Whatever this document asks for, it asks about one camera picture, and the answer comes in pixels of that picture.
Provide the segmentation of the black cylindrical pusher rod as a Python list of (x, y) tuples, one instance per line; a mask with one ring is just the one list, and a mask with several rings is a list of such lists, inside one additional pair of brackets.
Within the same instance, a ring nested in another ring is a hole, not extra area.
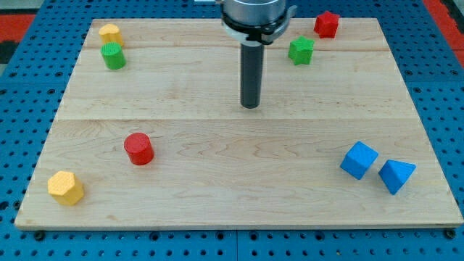
[(240, 102), (247, 109), (260, 105), (264, 46), (241, 45)]

